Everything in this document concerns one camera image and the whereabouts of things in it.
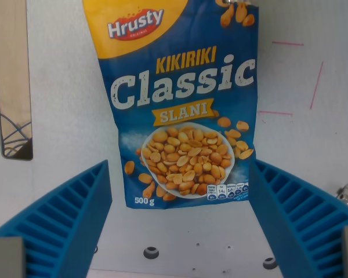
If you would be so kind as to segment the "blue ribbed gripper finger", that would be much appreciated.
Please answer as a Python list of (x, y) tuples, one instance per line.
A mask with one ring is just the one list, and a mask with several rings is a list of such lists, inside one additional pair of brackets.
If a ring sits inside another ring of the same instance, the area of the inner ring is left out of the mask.
[(26, 277), (86, 277), (112, 201), (104, 160), (4, 223), (0, 238), (22, 238)]
[(261, 160), (249, 166), (249, 202), (283, 277), (343, 277), (348, 205)]

